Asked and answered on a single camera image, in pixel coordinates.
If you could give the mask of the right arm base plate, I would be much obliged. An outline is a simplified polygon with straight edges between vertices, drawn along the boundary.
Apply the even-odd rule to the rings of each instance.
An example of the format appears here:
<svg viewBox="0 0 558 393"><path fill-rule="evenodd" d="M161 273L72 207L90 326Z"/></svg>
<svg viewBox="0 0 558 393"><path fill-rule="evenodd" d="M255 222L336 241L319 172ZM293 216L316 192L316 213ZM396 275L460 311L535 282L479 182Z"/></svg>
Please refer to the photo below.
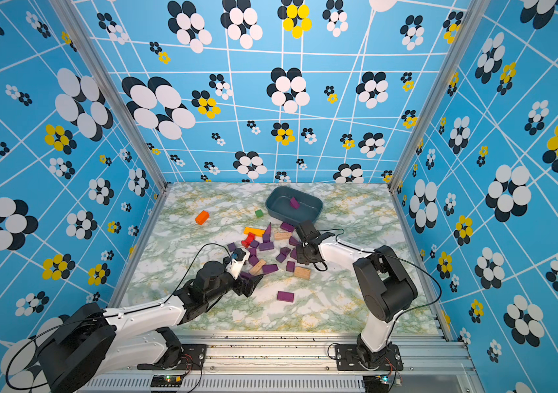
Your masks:
<svg viewBox="0 0 558 393"><path fill-rule="evenodd" d="M370 351L365 345L333 344L332 360L339 371L384 371L385 373L404 370L398 346L390 343L378 352Z"/></svg>

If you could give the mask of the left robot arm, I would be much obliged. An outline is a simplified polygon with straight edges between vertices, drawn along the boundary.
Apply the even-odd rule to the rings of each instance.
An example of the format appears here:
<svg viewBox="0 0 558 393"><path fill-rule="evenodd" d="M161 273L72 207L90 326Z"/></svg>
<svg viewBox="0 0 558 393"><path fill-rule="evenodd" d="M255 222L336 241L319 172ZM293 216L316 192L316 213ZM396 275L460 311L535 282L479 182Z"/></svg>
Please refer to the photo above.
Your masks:
<svg viewBox="0 0 558 393"><path fill-rule="evenodd" d="M251 296L262 281L262 275L244 272L242 265L212 260L172 295L146 304L81 307L38 347L46 386L75 392L95 376L122 368L176 367L182 344L174 327L209 312L230 291Z"/></svg>

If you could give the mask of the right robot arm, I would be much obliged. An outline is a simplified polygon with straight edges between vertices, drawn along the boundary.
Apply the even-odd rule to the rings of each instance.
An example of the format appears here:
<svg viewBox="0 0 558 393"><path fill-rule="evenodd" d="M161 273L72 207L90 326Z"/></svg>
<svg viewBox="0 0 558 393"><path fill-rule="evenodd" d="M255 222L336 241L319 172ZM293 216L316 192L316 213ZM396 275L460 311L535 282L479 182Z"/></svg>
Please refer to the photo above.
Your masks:
<svg viewBox="0 0 558 393"><path fill-rule="evenodd" d="M331 232L320 232L310 221L297 225L296 233L301 242L296 247L298 263L331 262L355 273L369 310L357 338L357 355L362 366L375 370L388 358L394 325L418 296L411 276L389 246L367 251L341 242Z"/></svg>

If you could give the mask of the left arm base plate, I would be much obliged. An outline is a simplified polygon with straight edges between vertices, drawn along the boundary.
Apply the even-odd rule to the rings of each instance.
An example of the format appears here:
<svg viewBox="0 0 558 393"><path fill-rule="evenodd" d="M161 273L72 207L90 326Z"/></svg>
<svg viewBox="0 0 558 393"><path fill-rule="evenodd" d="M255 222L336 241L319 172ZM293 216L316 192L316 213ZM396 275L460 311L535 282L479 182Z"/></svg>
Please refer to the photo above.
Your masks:
<svg viewBox="0 0 558 393"><path fill-rule="evenodd" d="M202 370L208 346L204 344L182 344L174 350L168 349L155 364L140 364L139 370Z"/></svg>

